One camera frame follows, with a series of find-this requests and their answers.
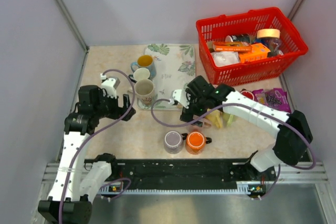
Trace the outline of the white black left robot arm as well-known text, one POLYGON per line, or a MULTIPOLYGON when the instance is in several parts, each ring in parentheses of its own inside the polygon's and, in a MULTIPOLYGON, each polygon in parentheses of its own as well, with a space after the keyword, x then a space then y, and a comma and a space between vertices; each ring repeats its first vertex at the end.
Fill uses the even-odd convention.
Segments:
POLYGON ((128 94, 119 97, 110 88, 86 85, 79 88, 75 109, 66 117, 64 143, 54 184, 45 200, 40 200, 38 212, 50 223, 88 223, 93 201, 104 181, 114 180, 119 168, 115 156, 100 154, 89 173, 82 177, 89 141, 99 131, 101 119, 116 124, 130 120, 136 113, 128 94))

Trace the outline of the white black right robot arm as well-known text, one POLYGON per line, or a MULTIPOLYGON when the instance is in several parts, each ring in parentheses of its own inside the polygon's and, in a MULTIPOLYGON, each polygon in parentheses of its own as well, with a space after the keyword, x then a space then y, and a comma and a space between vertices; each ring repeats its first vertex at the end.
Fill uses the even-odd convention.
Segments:
POLYGON ((296 166, 313 137, 305 115, 279 111, 258 103, 226 84, 214 87, 202 76, 194 78, 185 89, 172 92, 172 98, 182 105, 180 120, 187 123, 211 109, 242 118, 269 133, 275 142, 254 153, 245 166, 252 180, 264 171, 281 163, 296 166))

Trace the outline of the lilac purple mug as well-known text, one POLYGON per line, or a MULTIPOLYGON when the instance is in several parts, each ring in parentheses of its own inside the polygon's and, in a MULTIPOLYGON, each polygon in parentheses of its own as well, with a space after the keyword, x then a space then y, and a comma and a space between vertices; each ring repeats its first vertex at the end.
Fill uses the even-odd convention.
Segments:
POLYGON ((177 154, 184 147, 186 138, 187 133, 181 134, 177 131, 169 131, 163 140, 164 149, 170 154, 177 154))

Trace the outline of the dark green mug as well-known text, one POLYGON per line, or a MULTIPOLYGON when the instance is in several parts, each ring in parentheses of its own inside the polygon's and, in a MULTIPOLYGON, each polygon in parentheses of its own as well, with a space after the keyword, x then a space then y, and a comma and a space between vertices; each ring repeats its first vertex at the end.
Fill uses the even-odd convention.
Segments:
POLYGON ((147 68, 139 68, 133 74, 128 75, 133 83, 141 80, 150 80, 150 71, 147 68))

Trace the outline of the cream floral mug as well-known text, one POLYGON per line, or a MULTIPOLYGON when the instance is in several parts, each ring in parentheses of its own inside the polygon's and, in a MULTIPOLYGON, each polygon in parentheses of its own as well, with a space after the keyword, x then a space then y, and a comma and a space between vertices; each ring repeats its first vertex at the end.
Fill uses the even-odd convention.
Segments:
POLYGON ((151 105, 156 96, 155 85, 149 79, 137 81, 134 85, 135 95, 144 105, 151 105))

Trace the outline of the orange mug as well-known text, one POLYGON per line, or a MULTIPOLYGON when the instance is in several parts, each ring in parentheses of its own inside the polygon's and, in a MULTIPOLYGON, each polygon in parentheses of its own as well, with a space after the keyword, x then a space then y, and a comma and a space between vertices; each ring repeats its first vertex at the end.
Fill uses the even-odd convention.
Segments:
POLYGON ((210 137, 206 137, 203 133, 194 131, 187 134, 185 140, 186 150, 193 155, 200 154, 207 144, 212 143, 210 137))

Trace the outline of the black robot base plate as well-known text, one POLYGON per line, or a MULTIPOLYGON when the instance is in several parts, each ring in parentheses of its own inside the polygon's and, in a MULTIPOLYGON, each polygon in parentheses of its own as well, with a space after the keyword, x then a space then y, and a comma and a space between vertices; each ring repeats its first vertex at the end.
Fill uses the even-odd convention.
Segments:
POLYGON ((234 189, 237 182, 270 182, 275 169, 258 172, 247 159, 115 159, 107 181, 127 177, 130 189, 234 189))

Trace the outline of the light blue butterfly mug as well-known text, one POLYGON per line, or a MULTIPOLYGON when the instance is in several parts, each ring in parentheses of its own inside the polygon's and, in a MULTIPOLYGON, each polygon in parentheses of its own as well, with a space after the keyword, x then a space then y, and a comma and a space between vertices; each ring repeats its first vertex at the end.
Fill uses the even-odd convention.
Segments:
POLYGON ((154 77, 156 77, 156 67, 154 63, 154 58, 150 55, 143 55, 140 56, 137 61, 130 64, 130 68, 133 73, 137 69, 140 68, 146 68, 150 72, 150 79, 152 80, 154 77))

